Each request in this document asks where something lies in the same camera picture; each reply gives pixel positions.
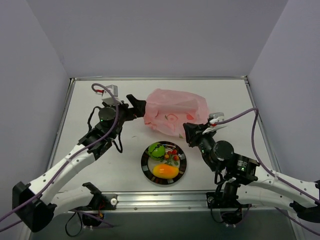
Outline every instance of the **pink plastic bag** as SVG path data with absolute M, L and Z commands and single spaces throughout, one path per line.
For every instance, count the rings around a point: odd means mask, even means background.
M 154 90 L 146 99 L 144 124 L 159 132 L 185 138 L 183 123 L 205 124 L 209 117 L 202 96 L 173 90 Z

